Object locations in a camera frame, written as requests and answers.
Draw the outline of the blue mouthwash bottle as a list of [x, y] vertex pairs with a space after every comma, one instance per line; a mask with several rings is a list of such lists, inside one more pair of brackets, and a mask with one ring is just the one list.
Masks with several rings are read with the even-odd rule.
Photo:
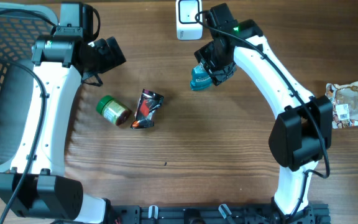
[[212, 79], [202, 66], [199, 64], [191, 71], [190, 87], [193, 91], [200, 91], [207, 89], [212, 85]]

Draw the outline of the green lid jar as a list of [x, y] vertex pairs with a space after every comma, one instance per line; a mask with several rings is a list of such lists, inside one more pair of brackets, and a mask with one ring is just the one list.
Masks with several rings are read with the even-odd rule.
[[110, 123], [120, 126], [125, 123], [132, 111], [110, 95], [102, 97], [96, 105], [96, 111]]

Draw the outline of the hex wrench set packet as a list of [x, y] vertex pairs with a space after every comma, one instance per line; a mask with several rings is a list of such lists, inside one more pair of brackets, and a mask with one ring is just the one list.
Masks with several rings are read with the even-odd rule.
[[131, 129], [143, 129], [154, 127], [153, 115], [162, 106], [164, 96], [150, 90], [143, 89], [139, 98], [135, 121]]

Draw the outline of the cookie snack pouch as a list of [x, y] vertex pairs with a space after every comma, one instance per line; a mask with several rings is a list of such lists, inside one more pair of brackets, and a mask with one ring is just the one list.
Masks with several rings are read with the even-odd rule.
[[358, 81], [348, 85], [328, 83], [325, 95], [333, 104], [333, 129], [358, 126]]

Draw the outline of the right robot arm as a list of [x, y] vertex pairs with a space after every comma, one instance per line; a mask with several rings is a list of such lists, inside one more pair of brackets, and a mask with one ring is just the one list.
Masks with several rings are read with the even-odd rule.
[[252, 19], [238, 22], [223, 3], [195, 14], [211, 42], [195, 52], [203, 73], [213, 85], [243, 70], [265, 97], [275, 118], [268, 146], [280, 166], [272, 198], [272, 222], [293, 223], [311, 209], [307, 193], [312, 175], [331, 174], [333, 106], [326, 96], [315, 97], [296, 81], [275, 56], [267, 38]]

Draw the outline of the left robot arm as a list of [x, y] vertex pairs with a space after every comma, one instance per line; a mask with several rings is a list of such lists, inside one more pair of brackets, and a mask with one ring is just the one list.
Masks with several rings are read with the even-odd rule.
[[60, 20], [32, 47], [34, 79], [25, 128], [8, 172], [0, 172], [2, 217], [54, 223], [114, 223], [108, 199], [86, 194], [81, 182], [65, 177], [64, 150], [74, 97], [90, 77], [126, 61], [116, 39], [99, 37], [100, 16], [82, 2], [64, 2]]

